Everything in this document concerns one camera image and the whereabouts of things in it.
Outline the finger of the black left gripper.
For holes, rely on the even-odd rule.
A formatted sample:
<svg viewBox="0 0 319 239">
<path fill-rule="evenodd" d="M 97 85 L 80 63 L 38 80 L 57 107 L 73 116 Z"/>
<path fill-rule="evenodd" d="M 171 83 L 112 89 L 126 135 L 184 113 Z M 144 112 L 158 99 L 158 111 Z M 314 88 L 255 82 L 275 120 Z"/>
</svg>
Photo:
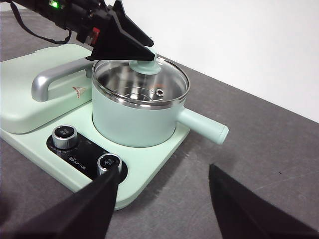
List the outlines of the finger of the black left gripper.
<svg viewBox="0 0 319 239">
<path fill-rule="evenodd" d="M 140 60 L 152 61 L 155 54 L 126 33 L 118 20 L 112 18 L 101 26 L 94 26 L 91 33 L 93 47 L 87 60 Z"/>
<path fill-rule="evenodd" d="M 122 29 L 143 46 L 152 47 L 153 41 L 125 13 L 121 0 L 116 0 L 112 7 Z"/>
</svg>

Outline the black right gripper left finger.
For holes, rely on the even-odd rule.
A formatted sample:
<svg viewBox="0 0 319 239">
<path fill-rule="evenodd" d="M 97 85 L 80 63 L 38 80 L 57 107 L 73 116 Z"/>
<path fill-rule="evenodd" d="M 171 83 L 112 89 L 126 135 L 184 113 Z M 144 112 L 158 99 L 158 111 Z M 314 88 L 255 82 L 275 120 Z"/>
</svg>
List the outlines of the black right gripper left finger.
<svg viewBox="0 0 319 239">
<path fill-rule="evenodd" d="M 113 216 L 120 173 L 110 169 L 3 239 L 103 239 Z"/>
</svg>

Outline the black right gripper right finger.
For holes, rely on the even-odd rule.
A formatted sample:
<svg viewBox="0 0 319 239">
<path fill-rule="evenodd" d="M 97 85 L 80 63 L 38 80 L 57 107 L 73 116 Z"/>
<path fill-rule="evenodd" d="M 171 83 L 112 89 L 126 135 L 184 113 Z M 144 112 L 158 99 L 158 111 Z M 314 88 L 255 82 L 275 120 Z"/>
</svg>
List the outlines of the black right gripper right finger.
<svg viewBox="0 0 319 239">
<path fill-rule="evenodd" d="M 317 239 L 318 231 L 260 198 L 215 164 L 212 205 L 224 239 Z"/>
</svg>

